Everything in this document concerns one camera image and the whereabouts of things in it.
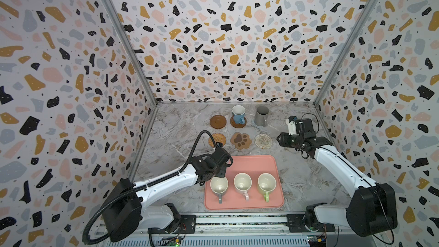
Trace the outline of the light blue patterned mug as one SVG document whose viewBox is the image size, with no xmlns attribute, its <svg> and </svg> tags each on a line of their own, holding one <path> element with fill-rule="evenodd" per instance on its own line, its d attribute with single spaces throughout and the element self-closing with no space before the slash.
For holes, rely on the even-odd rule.
<svg viewBox="0 0 439 247">
<path fill-rule="evenodd" d="M 235 124 L 243 125 L 245 123 L 246 109 L 241 105 L 232 108 L 233 121 Z"/>
</svg>

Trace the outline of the cork paw coaster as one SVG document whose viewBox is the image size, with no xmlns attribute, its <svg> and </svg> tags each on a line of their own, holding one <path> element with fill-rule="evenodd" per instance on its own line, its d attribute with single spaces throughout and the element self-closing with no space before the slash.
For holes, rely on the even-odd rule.
<svg viewBox="0 0 439 247">
<path fill-rule="evenodd" d="M 232 138 L 230 139 L 232 145 L 235 146 L 236 149 L 248 149 L 252 143 L 249 135 L 246 133 L 234 133 Z"/>
</svg>

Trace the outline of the woven rattan coaster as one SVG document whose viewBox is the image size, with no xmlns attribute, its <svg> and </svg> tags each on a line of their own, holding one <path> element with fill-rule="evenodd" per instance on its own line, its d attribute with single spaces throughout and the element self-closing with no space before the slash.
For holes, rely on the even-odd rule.
<svg viewBox="0 0 439 247">
<path fill-rule="evenodd" d="M 226 145 L 226 137 L 221 133 L 213 133 L 212 134 L 213 139 L 216 143 L 221 143 L 222 146 Z M 208 139 L 208 144 L 213 148 L 214 144 L 211 140 L 211 138 Z"/>
</svg>

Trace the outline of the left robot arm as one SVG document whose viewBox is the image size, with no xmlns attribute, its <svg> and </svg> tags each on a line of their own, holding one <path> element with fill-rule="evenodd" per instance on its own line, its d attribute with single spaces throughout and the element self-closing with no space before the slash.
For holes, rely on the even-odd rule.
<svg viewBox="0 0 439 247">
<path fill-rule="evenodd" d="M 153 204 L 183 188 L 202 186 L 213 177 L 224 178 L 232 164 L 232 156 L 218 146 L 213 153 L 191 157 L 188 163 L 161 176 L 136 183 L 122 179 L 101 207 L 108 238 L 118 242 L 139 228 L 174 231 L 181 219 L 176 207 Z"/>
</svg>

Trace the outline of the grey mug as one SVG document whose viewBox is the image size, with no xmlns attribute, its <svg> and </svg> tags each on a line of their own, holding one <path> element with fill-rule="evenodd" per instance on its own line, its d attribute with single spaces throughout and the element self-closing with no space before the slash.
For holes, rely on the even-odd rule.
<svg viewBox="0 0 439 247">
<path fill-rule="evenodd" d="M 266 106 L 259 106 L 256 109 L 256 114 L 254 117 L 255 126 L 265 127 L 268 123 L 269 108 Z"/>
</svg>

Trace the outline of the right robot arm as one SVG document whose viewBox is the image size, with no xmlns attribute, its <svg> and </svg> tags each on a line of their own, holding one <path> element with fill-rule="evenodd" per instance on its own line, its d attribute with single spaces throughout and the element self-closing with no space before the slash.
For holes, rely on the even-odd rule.
<svg viewBox="0 0 439 247">
<path fill-rule="evenodd" d="M 328 139 L 281 133 L 277 141 L 280 146 L 300 150 L 326 167 L 351 197 L 348 207 L 323 203 L 307 206 L 307 226 L 345 226 L 360 237 L 392 231 L 397 227 L 394 189 L 387 183 L 377 183 L 359 171 Z"/>
</svg>

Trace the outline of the multicolour woven coaster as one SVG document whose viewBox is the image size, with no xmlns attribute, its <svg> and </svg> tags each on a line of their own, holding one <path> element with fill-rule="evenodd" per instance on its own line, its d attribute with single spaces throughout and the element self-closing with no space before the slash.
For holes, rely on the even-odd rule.
<svg viewBox="0 0 439 247">
<path fill-rule="evenodd" d="M 267 134 L 259 134 L 254 138 L 254 143 L 260 149 L 269 149 L 272 144 L 272 138 Z"/>
</svg>

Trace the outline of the brown wooden coaster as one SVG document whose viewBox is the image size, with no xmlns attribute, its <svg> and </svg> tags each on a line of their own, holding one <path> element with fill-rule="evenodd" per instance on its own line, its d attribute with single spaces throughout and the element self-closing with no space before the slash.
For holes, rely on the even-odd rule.
<svg viewBox="0 0 439 247">
<path fill-rule="evenodd" d="M 231 117 L 230 118 L 230 124 L 231 124 L 232 127 L 237 128 L 237 129 L 244 128 L 247 125 L 247 118 L 246 117 L 244 118 L 244 123 L 243 124 L 238 124 L 238 123 L 235 123 L 234 118 Z"/>
<path fill-rule="evenodd" d="M 222 129 L 226 126 L 227 120 L 222 115 L 214 115 L 210 121 L 210 126 L 214 129 Z"/>
</svg>

